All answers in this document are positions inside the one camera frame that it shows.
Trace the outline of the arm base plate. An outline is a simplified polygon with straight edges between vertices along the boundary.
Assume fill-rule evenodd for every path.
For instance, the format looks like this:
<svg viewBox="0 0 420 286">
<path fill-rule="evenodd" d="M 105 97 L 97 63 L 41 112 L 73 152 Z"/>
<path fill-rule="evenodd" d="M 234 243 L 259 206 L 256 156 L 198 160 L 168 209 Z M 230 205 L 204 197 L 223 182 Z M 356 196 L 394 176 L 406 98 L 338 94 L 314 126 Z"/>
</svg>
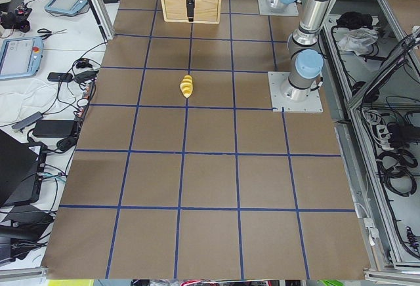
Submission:
<svg viewBox="0 0 420 286">
<path fill-rule="evenodd" d="M 259 14 L 262 16 L 294 16 L 299 15 L 296 2 L 282 3 L 280 0 L 257 0 Z"/>
<path fill-rule="evenodd" d="M 289 72 L 268 72 L 273 112 L 322 113 L 323 107 L 316 81 L 309 89 L 296 89 L 289 83 Z"/>
</svg>

